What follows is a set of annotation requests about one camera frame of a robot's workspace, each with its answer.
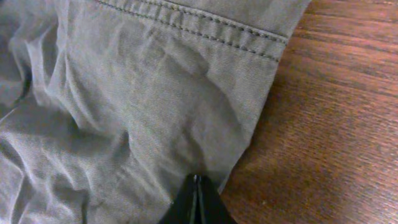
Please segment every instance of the brown wood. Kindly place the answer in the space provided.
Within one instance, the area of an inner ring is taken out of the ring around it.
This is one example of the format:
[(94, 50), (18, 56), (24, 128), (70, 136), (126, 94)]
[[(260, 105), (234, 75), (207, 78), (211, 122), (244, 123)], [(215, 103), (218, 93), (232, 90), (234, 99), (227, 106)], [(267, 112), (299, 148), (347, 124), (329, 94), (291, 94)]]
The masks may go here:
[(314, 0), (222, 194), (240, 223), (398, 223), (398, 1)]

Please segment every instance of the dark thread stitching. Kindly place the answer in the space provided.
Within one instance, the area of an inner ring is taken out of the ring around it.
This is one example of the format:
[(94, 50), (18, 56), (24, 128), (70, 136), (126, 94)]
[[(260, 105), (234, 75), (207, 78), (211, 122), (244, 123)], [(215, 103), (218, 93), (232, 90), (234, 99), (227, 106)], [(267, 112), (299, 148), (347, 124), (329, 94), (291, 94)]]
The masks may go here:
[(115, 9), (115, 10), (117, 10), (117, 11), (125, 12), (125, 13), (131, 14), (131, 15), (136, 16), (136, 17), (142, 17), (142, 18), (145, 18), (145, 19), (150, 19), (150, 20), (153, 20), (153, 21), (157, 21), (157, 22), (160, 22), (160, 23), (162, 23), (162, 24), (168, 25), (168, 26), (170, 26), (170, 27), (173, 27), (173, 28), (176, 28), (176, 29), (179, 29), (179, 30), (186, 31), (186, 32), (189, 32), (189, 33), (191, 33), (191, 34), (194, 34), (194, 35), (197, 35), (197, 36), (201, 36), (201, 37), (204, 37), (204, 38), (209, 39), (209, 40), (215, 40), (215, 41), (220, 42), (220, 43), (222, 43), (222, 44), (226, 44), (226, 45), (232, 46), (232, 47), (234, 47), (234, 48), (236, 48), (236, 49), (244, 50), (244, 51), (247, 51), (247, 52), (250, 52), (250, 53), (259, 55), (259, 56), (261, 56), (261, 57), (269, 58), (269, 59), (271, 59), (271, 60), (273, 60), (273, 61), (275, 61), (275, 62), (279, 62), (279, 59), (277, 59), (277, 58), (275, 58), (275, 57), (273, 57), (273, 56), (266, 55), (265, 53), (259, 53), (259, 52), (256, 52), (255, 50), (249, 50), (249, 49), (247, 49), (246, 47), (240, 46), (240, 45), (238, 45), (238, 44), (235, 44), (235, 45), (234, 45), (232, 42), (226, 42), (226, 41), (223, 40), (223, 39), (219, 39), (219, 38), (216, 38), (216, 37), (212, 37), (212, 36), (209, 36), (209, 35), (207, 35), (207, 34), (202, 34), (201, 32), (189, 30), (189, 29), (184, 28), (184, 27), (182, 27), (182, 26), (178, 26), (178, 25), (176, 25), (176, 24), (169, 23), (169, 22), (166, 22), (166, 21), (163, 21), (163, 20), (161, 20), (161, 19), (157, 19), (157, 18), (154, 18), (154, 17), (151, 17), (151, 16), (142, 15), (142, 14), (139, 14), (139, 13), (136, 13), (136, 12), (128, 11), (128, 10), (125, 10), (125, 9), (123, 9), (123, 8), (120, 8), (120, 7), (117, 7), (117, 6), (108, 4), (108, 3), (106, 3), (106, 2), (103, 2), (102, 0), (95, 0), (95, 1), (98, 2), (99, 4), (104, 5), (104, 6), (108, 6), (108, 7), (110, 7), (110, 8), (113, 8), (113, 9)]
[(284, 41), (284, 40), (278, 39), (276, 37), (273, 37), (273, 36), (270, 36), (270, 35), (267, 35), (267, 34), (260, 34), (257, 31), (254, 31), (254, 30), (252, 30), (250, 28), (237, 27), (236, 25), (230, 24), (229, 22), (225, 22), (225, 21), (221, 22), (219, 19), (215, 19), (215, 18), (212, 18), (210, 16), (206, 16), (206, 15), (203, 15), (203, 14), (197, 14), (197, 13), (194, 13), (194, 12), (189, 12), (189, 11), (186, 11), (184, 9), (180, 9), (179, 7), (169, 6), (168, 4), (164, 4), (164, 3), (150, 2), (150, 1), (146, 1), (146, 0), (138, 0), (138, 1), (146, 3), (146, 4), (151, 4), (151, 5), (154, 5), (154, 6), (165, 7), (167, 9), (171, 9), (171, 10), (174, 10), (174, 11), (182, 12), (182, 13), (185, 13), (185, 14), (188, 14), (188, 15), (191, 15), (191, 16), (195, 16), (195, 17), (198, 17), (198, 18), (208, 19), (210, 21), (214, 21), (216, 23), (223, 24), (225, 26), (229, 26), (229, 27), (232, 27), (234, 29), (238, 29), (240, 31), (248, 32), (251, 35), (255, 35), (255, 36), (258, 36), (258, 37), (263, 37), (265, 39), (269, 39), (269, 40), (272, 40), (272, 41), (275, 41), (275, 42), (280, 42), (280, 43), (283, 43), (284, 45), (287, 45), (287, 42)]

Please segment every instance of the wood grain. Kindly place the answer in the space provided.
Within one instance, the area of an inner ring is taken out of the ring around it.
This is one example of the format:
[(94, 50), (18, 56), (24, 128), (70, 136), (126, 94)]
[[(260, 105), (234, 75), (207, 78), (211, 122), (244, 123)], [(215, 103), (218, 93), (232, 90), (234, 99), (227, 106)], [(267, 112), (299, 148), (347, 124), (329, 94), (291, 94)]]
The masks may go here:
[(222, 198), (239, 223), (398, 223), (398, 1), (309, 5)]

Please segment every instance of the fabric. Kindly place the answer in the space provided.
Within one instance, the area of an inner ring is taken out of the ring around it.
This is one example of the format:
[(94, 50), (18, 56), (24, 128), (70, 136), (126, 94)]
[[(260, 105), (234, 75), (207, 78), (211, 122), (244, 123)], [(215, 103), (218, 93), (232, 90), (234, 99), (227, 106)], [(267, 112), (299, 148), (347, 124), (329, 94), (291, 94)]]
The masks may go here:
[(7, 0), (0, 222), (157, 223), (223, 189), (309, 0)]

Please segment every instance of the cloth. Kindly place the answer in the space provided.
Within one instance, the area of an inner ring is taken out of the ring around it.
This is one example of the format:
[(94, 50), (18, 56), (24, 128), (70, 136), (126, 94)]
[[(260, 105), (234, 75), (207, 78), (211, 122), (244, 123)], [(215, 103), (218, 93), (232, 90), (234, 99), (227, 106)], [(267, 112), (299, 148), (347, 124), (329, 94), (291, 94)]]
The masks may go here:
[(221, 191), (309, 0), (5, 0), (0, 222), (157, 223)]

